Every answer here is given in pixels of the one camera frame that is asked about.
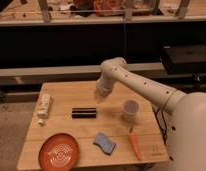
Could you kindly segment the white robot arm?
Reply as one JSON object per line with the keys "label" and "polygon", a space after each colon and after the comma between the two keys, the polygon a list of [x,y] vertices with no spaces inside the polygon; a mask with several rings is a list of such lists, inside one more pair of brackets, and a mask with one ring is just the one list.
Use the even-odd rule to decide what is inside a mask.
{"label": "white robot arm", "polygon": [[95,98],[107,98],[120,82],[172,116],[167,171],[206,171],[206,93],[185,93],[168,85],[134,74],[126,60],[103,61],[96,82]]}

